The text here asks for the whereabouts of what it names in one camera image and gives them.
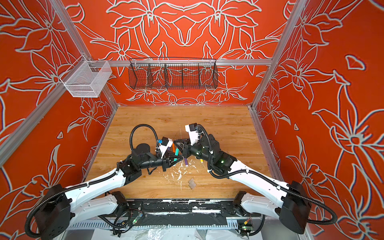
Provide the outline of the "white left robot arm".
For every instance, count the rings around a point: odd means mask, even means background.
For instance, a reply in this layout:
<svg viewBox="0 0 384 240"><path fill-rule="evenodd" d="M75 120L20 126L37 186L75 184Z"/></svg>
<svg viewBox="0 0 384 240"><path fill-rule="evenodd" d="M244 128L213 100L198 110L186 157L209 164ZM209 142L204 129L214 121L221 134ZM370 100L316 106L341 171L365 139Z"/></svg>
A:
<svg viewBox="0 0 384 240"><path fill-rule="evenodd" d="M101 199L99 196L132 183L142 175L143 169L170 168L174 162L169 156L172 144L160 141L154 155L148 144L139 144L131 155L117 163L116 168L102 176L70 187L60 184L51 187L28 215L26 234L31 238L51 240L77 222L112 214L126 204L124 195L112 193Z"/></svg>

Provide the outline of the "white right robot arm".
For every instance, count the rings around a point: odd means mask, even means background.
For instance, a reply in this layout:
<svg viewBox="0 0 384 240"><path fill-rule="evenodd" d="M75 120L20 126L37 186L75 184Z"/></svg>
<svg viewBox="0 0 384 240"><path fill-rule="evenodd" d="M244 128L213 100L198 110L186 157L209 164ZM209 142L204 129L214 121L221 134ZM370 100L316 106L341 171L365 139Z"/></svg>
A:
<svg viewBox="0 0 384 240"><path fill-rule="evenodd" d="M294 233L305 232L312 205L300 183L293 181L288 184L253 170L222 151L213 135L194 141L176 140L175 143L182 148L183 156L194 156L207 162L208 172L214 178L239 182L267 198L260 203L249 193L238 193L235 203L242 212L273 217Z"/></svg>

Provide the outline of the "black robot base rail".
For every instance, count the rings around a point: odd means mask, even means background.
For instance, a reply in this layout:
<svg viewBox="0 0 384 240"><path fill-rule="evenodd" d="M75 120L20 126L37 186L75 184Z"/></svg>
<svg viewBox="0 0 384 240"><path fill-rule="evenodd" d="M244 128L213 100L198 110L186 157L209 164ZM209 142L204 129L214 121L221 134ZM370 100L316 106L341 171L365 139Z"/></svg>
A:
<svg viewBox="0 0 384 240"><path fill-rule="evenodd" d="M240 221L252 217L260 221L261 214L235 211L231 199L136 199L128 200L133 216L143 213L138 226L188 226L236 228Z"/></svg>

